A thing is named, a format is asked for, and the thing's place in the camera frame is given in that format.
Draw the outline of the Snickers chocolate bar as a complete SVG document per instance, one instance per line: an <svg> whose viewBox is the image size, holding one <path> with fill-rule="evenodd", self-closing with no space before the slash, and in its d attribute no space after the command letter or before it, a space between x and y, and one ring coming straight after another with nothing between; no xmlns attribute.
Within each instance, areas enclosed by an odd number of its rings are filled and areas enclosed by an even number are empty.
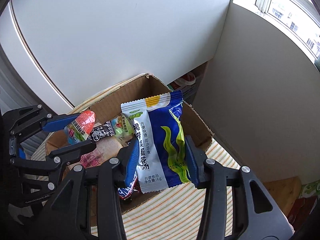
<svg viewBox="0 0 320 240"><path fill-rule="evenodd" d="M135 176L133 178L133 181L129 184L126 188L119 188L118 189L118 195L121 200L127 200L129 199L133 193L140 193L140 188L138 185L138 177Z"/></svg>

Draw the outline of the round colourful jelly cup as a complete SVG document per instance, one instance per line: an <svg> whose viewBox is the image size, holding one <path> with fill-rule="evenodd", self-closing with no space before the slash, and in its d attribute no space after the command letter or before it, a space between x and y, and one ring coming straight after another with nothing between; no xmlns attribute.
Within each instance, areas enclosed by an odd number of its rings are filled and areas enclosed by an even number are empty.
<svg viewBox="0 0 320 240"><path fill-rule="evenodd" d="M82 112L75 120L64 128L68 143L74 145L87 140L94 124L95 113L91 110Z"/></svg>

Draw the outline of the packaged toast bread slice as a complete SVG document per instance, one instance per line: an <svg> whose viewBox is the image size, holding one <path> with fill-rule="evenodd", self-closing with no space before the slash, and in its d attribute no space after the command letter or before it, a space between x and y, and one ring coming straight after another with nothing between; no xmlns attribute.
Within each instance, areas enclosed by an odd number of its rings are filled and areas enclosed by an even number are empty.
<svg viewBox="0 0 320 240"><path fill-rule="evenodd" d="M110 158L116 157L119 150L127 147L128 143L116 137L104 137L96 142L96 149L84 154L80 158L80 164L84 168L96 167Z"/></svg>

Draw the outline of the black patterned candy wrapper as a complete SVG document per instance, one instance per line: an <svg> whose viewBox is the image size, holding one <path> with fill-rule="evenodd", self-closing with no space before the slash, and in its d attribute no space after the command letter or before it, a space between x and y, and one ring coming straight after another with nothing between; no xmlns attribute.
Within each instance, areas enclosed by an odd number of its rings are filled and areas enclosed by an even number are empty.
<svg viewBox="0 0 320 240"><path fill-rule="evenodd" d="M90 135L88 136L88 140L98 142L99 140L105 137L114 136L114 130L110 121L106 121L103 125L98 125L93 127Z"/></svg>

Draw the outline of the green candy wrapper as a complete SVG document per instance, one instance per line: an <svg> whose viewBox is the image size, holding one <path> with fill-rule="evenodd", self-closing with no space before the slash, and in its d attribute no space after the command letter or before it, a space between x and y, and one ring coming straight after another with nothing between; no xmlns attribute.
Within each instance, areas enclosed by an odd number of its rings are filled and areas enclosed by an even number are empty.
<svg viewBox="0 0 320 240"><path fill-rule="evenodd" d="M123 113L120 113L111 121L111 126L114 130L114 136L124 145L127 144L134 135L134 130Z"/></svg>

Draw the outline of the blue white soup packet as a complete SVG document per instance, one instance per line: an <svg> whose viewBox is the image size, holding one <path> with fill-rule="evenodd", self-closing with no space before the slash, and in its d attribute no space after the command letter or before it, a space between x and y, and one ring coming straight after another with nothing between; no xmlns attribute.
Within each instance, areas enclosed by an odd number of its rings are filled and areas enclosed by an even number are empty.
<svg viewBox="0 0 320 240"><path fill-rule="evenodd" d="M188 183L181 116L183 96L168 92L121 104L139 142L136 166L142 193Z"/></svg>

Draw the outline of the brown cardboard box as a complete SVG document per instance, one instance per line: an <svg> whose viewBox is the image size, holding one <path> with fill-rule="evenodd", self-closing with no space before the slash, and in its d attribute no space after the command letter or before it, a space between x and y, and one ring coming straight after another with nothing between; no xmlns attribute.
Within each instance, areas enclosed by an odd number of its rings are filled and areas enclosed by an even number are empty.
<svg viewBox="0 0 320 240"><path fill-rule="evenodd" d="M191 181L186 158L189 147L206 151L213 133L182 99L153 75L140 75L101 92L72 110L91 110L97 123L103 124L121 112L131 124L139 123L143 140L135 185L140 192L131 202L120 201L122 213L138 211L154 200L162 190Z"/></svg>

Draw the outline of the striped yellow table cloth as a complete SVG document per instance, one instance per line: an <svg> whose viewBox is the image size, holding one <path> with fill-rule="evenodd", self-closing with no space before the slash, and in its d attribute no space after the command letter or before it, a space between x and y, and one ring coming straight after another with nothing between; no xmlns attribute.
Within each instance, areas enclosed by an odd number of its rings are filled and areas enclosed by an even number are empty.
<svg viewBox="0 0 320 240"><path fill-rule="evenodd" d="M168 91L169 88L155 77L139 76L107 88L67 112L91 109L96 114L97 122L103 123L120 113L121 103ZM208 157L223 166L239 169L239 164L214 140L212 131L187 102L183 104L182 127ZM139 194L129 205L122 206L127 239L195 239L205 194L205 190L196 189L192 183Z"/></svg>

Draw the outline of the white cabinet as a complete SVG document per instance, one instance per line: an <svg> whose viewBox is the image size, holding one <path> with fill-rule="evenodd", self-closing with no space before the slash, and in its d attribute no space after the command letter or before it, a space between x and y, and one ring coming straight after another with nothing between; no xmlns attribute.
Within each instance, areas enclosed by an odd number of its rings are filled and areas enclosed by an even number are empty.
<svg viewBox="0 0 320 240"><path fill-rule="evenodd" d="M116 83L164 83L210 60L230 0L10 0L1 46L53 111L66 113Z"/></svg>

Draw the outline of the green white carton box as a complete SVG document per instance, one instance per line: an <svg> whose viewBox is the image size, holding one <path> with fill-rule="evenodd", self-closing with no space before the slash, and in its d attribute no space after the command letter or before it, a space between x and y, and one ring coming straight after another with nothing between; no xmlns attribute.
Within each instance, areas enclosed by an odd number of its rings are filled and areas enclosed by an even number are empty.
<svg viewBox="0 0 320 240"><path fill-rule="evenodd" d="M316 196L319 199L320 193L320 180L302 185L299 198L309 198Z"/></svg>

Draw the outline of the window frame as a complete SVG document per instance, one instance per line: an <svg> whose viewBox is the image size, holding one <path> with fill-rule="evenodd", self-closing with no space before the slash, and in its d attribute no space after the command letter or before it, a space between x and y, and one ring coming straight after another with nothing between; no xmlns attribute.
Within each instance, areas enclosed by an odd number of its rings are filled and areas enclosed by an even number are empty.
<svg viewBox="0 0 320 240"><path fill-rule="evenodd" d="M319 59L319 16L311 0L256 0L255 6L290 29Z"/></svg>

